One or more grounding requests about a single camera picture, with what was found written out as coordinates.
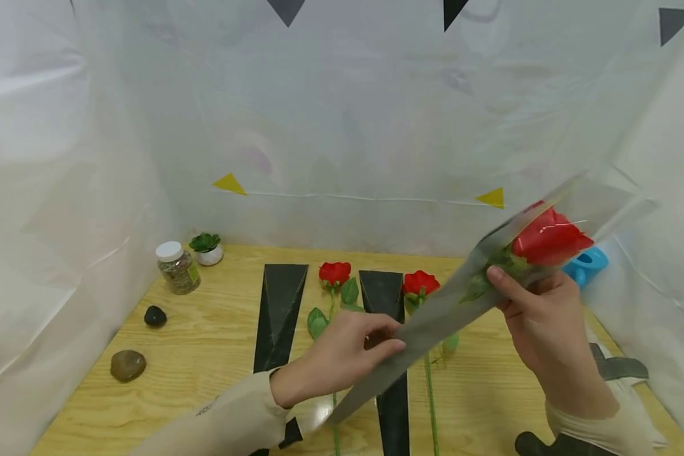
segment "glass jar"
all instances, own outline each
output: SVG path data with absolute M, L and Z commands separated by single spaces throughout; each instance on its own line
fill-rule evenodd
M 201 284 L 198 265 L 179 242 L 165 242 L 156 249 L 155 254 L 158 255 L 158 268 L 171 292 L 186 295 Z

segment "cellophane flower wrap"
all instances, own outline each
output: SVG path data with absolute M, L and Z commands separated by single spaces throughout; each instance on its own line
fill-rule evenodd
M 340 422 L 382 393 L 415 361 L 502 299 L 486 278 L 490 265 L 529 286 L 603 240 L 622 222 L 634 222 L 657 206 L 615 168 L 578 174 L 483 237 L 466 261 L 396 332 L 405 350 L 362 379 L 334 409 Z
M 655 207 L 653 201 L 613 186 L 612 179 L 608 184 L 592 176 L 574 177 L 479 242 L 473 254 L 486 261 L 472 275 L 461 302 L 475 301 L 490 291 L 486 270 L 491 265 L 518 282 L 532 282 L 590 249 L 621 222 Z

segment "wooden tabletop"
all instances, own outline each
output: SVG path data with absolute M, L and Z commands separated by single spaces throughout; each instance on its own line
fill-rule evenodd
M 201 268 L 202 284 L 187 296 L 174 296 L 156 281 L 127 318 L 86 378 L 31 453 L 33 456 L 127 455 L 146 437 L 183 413 L 207 402 L 251 373 L 263 268 L 266 263 L 309 264 L 294 337 L 292 359 L 311 344 L 305 316 L 328 302 L 317 277 L 324 261 L 348 261 L 358 269 L 414 272 L 422 269 L 443 282 L 458 259 L 226 246 L 218 265 Z M 164 309 L 168 323 L 144 325 L 150 305 Z M 614 355 L 620 350 L 595 317 L 588 320 Z M 516 455 L 514 440 L 532 431 L 552 442 L 544 397 L 534 376 L 516 355 L 499 312 L 492 311 L 460 332 L 456 354 L 433 371 L 441 454 Z M 139 379 L 121 384 L 110 375 L 110 359 L 120 350 L 144 354 Z M 645 384 L 636 386 L 655 426 L 669 440 L 659 455 L 684 456 L 684 434 Z M 422 364 L 408 372 L 412 455 L 432 455 L 428 397 Z M 368 403 L 340 427 L 343 455 L 381 456 L 377 412 Z M 322 429 L 271 455 L 328 456 L 333 437 Z

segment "blue watering can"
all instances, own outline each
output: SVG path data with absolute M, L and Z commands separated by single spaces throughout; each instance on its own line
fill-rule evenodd
M 592 246 L 570 260 L 562 270 L 578 284 L 580 289 L 583 289 L 606 266 L 608 266 L 608 258 L 605 253 L 596 246 Z

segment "white fabric wall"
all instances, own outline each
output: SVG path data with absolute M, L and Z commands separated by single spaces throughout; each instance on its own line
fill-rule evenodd
M 684 429 L 684 50 L 616 164 L 662 207 L 606 244 L 586 299 Z
M 68 0 L 0 1 L 0 456 L 26 455 L 179 235 Z
M 27 454 L 161 241 L 463 255 L 604 160 L 669 207 L 593 302 L 684 422 L 684 155 L 652 119 L 684 112 L 684 33 L 660 47 L 658 15 L 684 0 L 470 0 L 446 33 L 442 0 L 307 0 L 289 28 L 266 0 L 73 3 L 0 1 L 0 456 Z M 247 196 L 213 187 L 228 173 Z M 476 200 L 498 187 L 504 210 Z
M 444 33 L 442 0 L 307 0 L 288 28 L 267 0 L 76 3 L 189 225 L 435 255 L 611 157 L 684 6 L 471 0 Z M 504 211 L 476 200 L 498 187 Z

